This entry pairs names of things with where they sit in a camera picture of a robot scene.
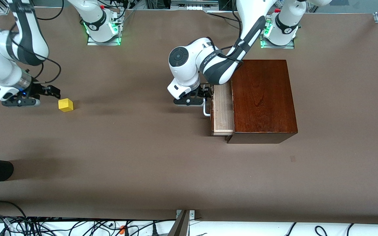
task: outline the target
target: yellow block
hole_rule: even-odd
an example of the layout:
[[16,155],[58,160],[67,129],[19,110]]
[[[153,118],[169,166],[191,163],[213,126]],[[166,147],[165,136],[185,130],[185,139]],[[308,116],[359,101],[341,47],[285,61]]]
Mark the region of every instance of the yellow block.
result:
[[74,109],[74,105],[71,100],[68,98],[61,99],[58,101],[58,107],[63,112],[72,111]]

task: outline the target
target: white surface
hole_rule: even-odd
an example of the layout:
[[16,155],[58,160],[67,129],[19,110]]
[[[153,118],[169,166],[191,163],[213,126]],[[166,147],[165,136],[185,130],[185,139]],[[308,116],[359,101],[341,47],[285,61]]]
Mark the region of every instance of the white surface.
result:
[[[130,226],[143,227],[152,221],[134,221]],[[76,222],[56,222],[45,223],[44,226],[50,229],[69,229]],[[157,223],[157,232],[159,235],[168,233],[173,226],[174,221],[166,221]],[[125,221],[117,221],[116,228],[125,224]],[[292,223],[262,223],[262,222],[211,222],[211,221],[191,221],[189,236],[198,236],[207,233],[206,236],[285,236],[288,233]],[[293,228],[290,236],[317,236],[315,227],[319,225],[323,227],[328,236],[345,236],[349,224],[314,224],[314,223],[298,223]],[[87,222],[82,226],[75,228],[71,236],[82,236],[85,231],[93,226],[93,222]],[[129,229],[129,234],[135,232],[136,227]],[[140,236],[151,236],[153,228],[151,226],[144,228],[140,232]],[[69,231],[54,232],[57,236],[68,236]],[[20,236],[21,234],[12,234],[12,236]],[[97,230],[94,236],[108,236],[105,230]],[[349,236],[378,236],[378,225],[353,225],[349,231]]]

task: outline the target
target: black round joint cap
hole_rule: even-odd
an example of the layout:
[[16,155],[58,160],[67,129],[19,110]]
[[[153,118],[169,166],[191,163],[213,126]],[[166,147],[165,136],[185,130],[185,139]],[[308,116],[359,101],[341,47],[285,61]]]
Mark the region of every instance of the black round joint cap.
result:
[[168,57],[168,62],[171,66],[177,67],[182,66],[189,58],[189,52],[184,47],[178,47],[173,49],[170,52],[170,56]]

